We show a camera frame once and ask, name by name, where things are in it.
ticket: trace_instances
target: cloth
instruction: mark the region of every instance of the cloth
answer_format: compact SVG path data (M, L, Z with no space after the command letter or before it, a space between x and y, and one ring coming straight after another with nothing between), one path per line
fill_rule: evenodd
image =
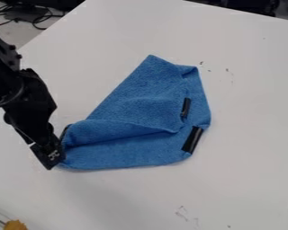
M185 98L187 118L181 117ZM71 125L62 144L64 168L98 170L171 164L192 127L207 129L211 112L198 70L148 56L85 120Z

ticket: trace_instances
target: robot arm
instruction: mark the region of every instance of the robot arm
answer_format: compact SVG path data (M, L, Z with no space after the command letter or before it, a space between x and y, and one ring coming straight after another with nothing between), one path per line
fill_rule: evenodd
M65 156L49 123L57 108L47 86L32 69L20 69L15 46L0 39L0 108L4 121L13 126L40 162L51 169Z

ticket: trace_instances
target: blue microfiber cloth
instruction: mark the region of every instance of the blue microfiber cloth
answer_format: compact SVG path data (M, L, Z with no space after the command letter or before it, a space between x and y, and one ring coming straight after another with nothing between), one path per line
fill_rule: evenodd
M191 99L187 118L181 116ZM89 116L63 138L64 168L96 170L179 162L193 126L207 129L211 112L198 70L148 56Z

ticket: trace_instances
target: white tabletop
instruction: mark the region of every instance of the white tabletop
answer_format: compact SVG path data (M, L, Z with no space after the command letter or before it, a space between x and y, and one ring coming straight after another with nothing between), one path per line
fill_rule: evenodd
M212 113L180 164L48 172L0 111L0 208L30 229L288 230L288 21L180 0L89 0L20 52L58 104L58 134L148 54L203 62Z

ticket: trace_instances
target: black fabric tag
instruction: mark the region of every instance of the black fabric tag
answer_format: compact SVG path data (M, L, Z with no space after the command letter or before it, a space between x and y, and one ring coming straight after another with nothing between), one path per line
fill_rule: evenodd
M190 110L190 104L191 104L191 99L190 98L184 98L184 105L182 112L180 113L180 116L183 118L186 118L188 116L189 110Z
M182 150L192 154L202 136L202 133L203 133L202 128L193 126L188 138L184 142Z

